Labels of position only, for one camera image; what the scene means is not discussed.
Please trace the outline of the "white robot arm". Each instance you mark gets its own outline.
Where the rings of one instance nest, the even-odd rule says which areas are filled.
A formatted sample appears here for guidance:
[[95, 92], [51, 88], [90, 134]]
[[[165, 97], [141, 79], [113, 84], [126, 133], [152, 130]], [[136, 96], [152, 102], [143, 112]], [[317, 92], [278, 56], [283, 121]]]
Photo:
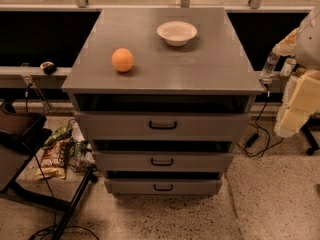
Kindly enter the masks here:
[[288, 138], [298, 133], [320, 108], [320, 6], [315, 6], [272, 51], [293, 56], [305, 69], [301, 76], [289, 78], [276, 117], [275, 133]]

